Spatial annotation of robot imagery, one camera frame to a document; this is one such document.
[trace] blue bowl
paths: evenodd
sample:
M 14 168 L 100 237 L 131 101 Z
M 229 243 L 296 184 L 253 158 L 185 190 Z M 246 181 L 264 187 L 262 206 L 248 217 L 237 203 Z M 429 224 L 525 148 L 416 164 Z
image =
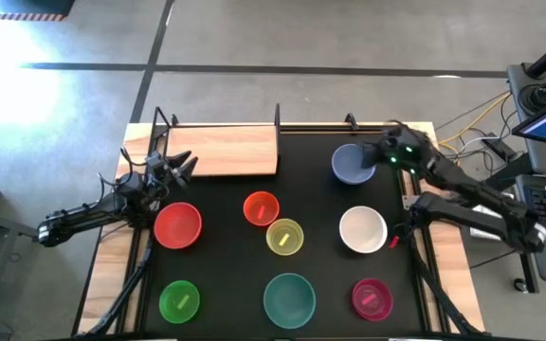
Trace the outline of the blue bowl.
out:
M 376 166 L 361 167 L 363 151 L 356 144 L 338 147 L 332 155 L 332 171 L 338 180 L 348 185 L 363 184 L 374 175 Z
M 264 311 L 271 321 L 284 329 L 304 326 L 315 312 L 315 291 L 303 276 L 281 274 L 264 289 Z

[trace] bowl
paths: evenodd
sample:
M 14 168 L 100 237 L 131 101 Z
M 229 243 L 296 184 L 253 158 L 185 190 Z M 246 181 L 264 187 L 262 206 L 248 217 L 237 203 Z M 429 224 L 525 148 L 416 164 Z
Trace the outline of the bowl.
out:
M 166 321 L 181 324 L 199 310 L 199 291 L 187 280 L 177 280 L 166 287 L 159 297 L 159 312 Z
M 267 226 L 273 223 L 278 214 L 280 214 L 280 203 L 269 192 L 254 192 L 244 201 L 244 215 L 256 226 Z
M 290 219 L 279 219 L 266 230 L 266 244 L 280 256 L 297 253 L 304 241 L 300 225 Z
M 201 215 L 188 203 L 165 206 L 155 218 L 155 238 L 170 249 L 181 249 L 193 244 L 201 233 Z
M 293 330 L 304 326 L 315 312 L 313 287 L 303 276 L 281 274 L 264 289 L 264 310 L 277 326 Z
M 357 313 L 370 321 L 382 321 L 393 308 L 391 291 L 375 278 L 362 279 L 353 289 L 353 306 Z
M 348 209 L 340 218 L 340 238 L 355 252 L 369 254 L 387 240 L 387 224 L 376 210 L 367 206 Z
M 356 144 L 338 147 L 332 154 L 332 171 L 338 180 L 348 185 L 359 185 L 370 180 L 376 166 L 362 168 L 363 150 Z

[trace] red bowl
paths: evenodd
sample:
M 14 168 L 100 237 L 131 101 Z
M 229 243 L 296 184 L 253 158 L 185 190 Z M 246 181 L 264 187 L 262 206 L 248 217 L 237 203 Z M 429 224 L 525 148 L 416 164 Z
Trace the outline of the red bowl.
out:
M 155 219 L 155 238 L 170 249 L 181 249 L 194 243 L 201 233 L 201 215 L 187 203 L 165 206 Z
M 366 278 L 353 289 L 353 306 L 361 317 L 370 321 L 382 321 L 393 309 L 393 296 L 385 283 Z
M 267 226 L 280 214 L 280 203 L 269 192 L 257 191 L 244 201 L 244 215 L 256 226 Z

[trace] pink bowl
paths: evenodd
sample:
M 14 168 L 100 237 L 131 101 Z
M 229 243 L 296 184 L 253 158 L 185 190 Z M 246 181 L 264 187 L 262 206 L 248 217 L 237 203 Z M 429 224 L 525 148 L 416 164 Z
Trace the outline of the pink bowl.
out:
M 361 317 L 370 321 L 382 321 L 393 309 L 393 296 L 385 283 L 366 278 L 353 289 L 353 306 Z

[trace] yellow bowl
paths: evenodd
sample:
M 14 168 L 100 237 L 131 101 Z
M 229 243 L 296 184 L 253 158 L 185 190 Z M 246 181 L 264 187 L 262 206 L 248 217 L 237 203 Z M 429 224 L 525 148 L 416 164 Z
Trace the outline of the yellow bowl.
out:
M 291 219 L 279 219 L 266 230 L 266 244 L 280 256 L 294 255 L 303 241 L 302 228 Z

